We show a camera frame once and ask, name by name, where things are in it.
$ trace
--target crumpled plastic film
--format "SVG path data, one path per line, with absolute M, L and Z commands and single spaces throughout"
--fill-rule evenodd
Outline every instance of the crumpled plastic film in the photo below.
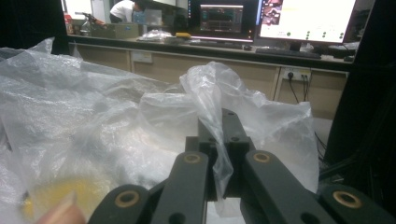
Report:
M 248 90 L 239 76 L 222 63 L 195 66 L 180 81 L 193 96 L 200 119 L 217 141 L 222 141 L 223 107 L 238 115 L 258 150 L 277 155 L 307 189 L 316 192 L 318 153 L 309 103 L 288 105 L 269 101 L 264 94 Z M 224 154 L 223 150 L 218 148 L 219 154 Z M 217 187 L 226 186 L 232 172 L 228 161 L 217 161 L 214 172 L 218 174 Z M 218 195 L 224 192 L 217 190 Z M 230 215 L 230 207 L 234 205 L 227 206 L 223 201 L 216 204 L 218 213 L 224 217 Z
M 222 108 L 239 116 L 257 149 L 276 154 L 316 191 L 309 103 L 268 101 L 221 63 L 193 67 L 182 85 L 172 85 L 51 55 L 50 41 L 0 62 L 1 221 L 30 223 L 70 190 L 89 218 L 117 186 L 154 187 L 168 177 L 186 137 L 197 135 L 198 118 L 222 143 Z M 220 189 L 231 174 L 227 160 L 215 167 Z M 208 206 L 207 223 L 243 222 L 236 200 L 222 206 L 220 216 Z

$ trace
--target yellow object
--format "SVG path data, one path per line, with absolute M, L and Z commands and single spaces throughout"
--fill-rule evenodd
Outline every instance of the yellow object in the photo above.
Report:
M 190 38 L 191 35 L 188 33 L 176 33 L 177 37 L 185 37 L 185 38 Z
M 88 218 L 96 206 L 109 192 L 103 181 L 87 178 L 64 179 L 48 185 L 36 186 L 26 195 L 21 211 L 28 220 L 34 220 L 46 213 L 60 202 L 67 194 L 74 191 L 77 206 Z

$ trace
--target person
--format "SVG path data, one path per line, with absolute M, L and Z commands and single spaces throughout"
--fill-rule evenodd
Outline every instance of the person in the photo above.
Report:
M 111 23 L 119 22 L 132 22 L 132 13 L 134 11 L 144 11 L 145 6 L 143 1 L 136 0 L 123 0 L 114 5 L 110 10 L 110 21 Z

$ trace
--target keyboard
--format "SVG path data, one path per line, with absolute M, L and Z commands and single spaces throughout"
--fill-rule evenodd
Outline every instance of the keyboard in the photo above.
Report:
M 311 52 L 304 51 L 293 51 L 287 49 L 256 49 L 256 53 L 278 55 L 278 56 L 290 56 L 297 58 L 308 58 L 308 59 L 320 59 L 320 55 Z
M 221 48 L 221 49 L 242 49 L 240 44 L 216 43 L 216 42 L 191 42 L 190 46 Z

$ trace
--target cabinet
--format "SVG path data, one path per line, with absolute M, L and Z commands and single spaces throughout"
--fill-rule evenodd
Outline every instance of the cabinet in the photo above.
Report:
M 291 89 L 289 81 L 281 75 L 285 66 L 280 64 L 86 45 L 78 45 L 78 51 L 86 62 L 119 68 L 169 83 L 179 83 L 179 77 L 186 74 L 188 69 L 193 66 L 209 62 L 224 63 L 241 77 L 248 89 L 264 93 L 269 100 L 297 104 L 294 93 L 298 100 L 302 101 L 304 90 L 308 88 L 306 101 L 310 102 L 314 117 L 321 119 L 334 118 L 347 82 L 345 72 L 305 68 L 311 71 L 309 87 L 304 86 L 302 81 L 293 81 Z M 133 60 L 132 52 L 144 53 L 149 57 L 149 60 L 146 62 Z

